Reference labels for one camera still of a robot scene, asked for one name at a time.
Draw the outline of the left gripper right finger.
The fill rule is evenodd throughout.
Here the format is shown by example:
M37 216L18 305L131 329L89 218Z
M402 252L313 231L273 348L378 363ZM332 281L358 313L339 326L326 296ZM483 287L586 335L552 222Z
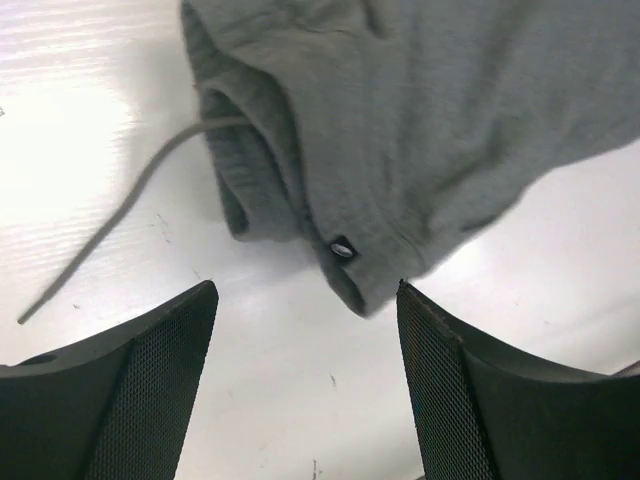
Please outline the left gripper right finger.
M428 480L639 475L639 368L603 375L511 346L408 282L396 310Z

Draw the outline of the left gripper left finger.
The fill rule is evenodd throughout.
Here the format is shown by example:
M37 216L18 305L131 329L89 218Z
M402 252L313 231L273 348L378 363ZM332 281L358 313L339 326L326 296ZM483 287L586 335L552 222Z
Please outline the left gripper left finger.
M174 478L218 300L203 281L135 319L2 366L2 478Z

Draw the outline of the grey shorts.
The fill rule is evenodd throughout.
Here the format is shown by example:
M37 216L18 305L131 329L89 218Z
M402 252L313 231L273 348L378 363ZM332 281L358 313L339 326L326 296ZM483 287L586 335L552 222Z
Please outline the grey shorts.
M542 175L639 137L635 1L184 1L180 20L199 121L28 316L195 135L231 235L306 240L362 317Z

